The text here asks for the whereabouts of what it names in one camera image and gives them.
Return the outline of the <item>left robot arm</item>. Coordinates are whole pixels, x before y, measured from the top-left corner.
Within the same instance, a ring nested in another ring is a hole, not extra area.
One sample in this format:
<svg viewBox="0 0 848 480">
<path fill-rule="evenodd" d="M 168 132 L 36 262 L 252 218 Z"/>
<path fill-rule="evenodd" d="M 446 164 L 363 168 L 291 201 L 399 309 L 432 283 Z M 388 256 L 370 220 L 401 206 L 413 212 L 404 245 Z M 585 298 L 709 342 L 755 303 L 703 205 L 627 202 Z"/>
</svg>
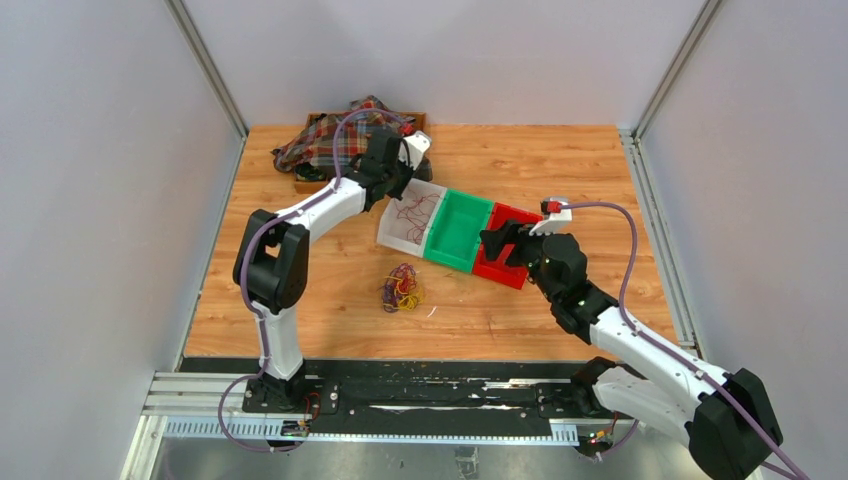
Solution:
<svg viewBox="0 0 848 480">
<path fill-rule="evenodd" d="M 258 330 L 255 380 L 279 411 L 296 412 L 306 400 L 296 306 L 307 286 L 311 246 L 384 198 L 401 199 L 430 146 L 421 131 L 407 136 L 377 131 L 360 159 L 340 166 L 317 193 L 276 212 L 256 210 L 248 218 L 233 280 Z"/>
</svg>

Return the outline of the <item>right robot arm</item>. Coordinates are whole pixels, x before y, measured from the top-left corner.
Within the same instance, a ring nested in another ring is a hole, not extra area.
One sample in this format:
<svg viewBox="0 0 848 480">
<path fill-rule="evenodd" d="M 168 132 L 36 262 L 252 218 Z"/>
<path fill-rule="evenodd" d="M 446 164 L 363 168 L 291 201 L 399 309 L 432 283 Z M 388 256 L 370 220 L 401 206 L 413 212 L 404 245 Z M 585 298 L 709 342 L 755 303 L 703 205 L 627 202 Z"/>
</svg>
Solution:
<svg viewBox="0 0 848 480">
<path fill-rule="evenodd" d="M 762 380 L 688 354 L 631 317 L 589 280 L 573 235 L 530 230 L 508 220 L 481 231 L 485 257 L 507 251 L 506 265 L 526 271 L 565 332 L 616 357 L 595 358 L 573 377 L 574 408 L 587 417 L 620 412 L 664 433 L 712 479 L 746 479 L 763 465 L 783 435 Z"/>
</svg>

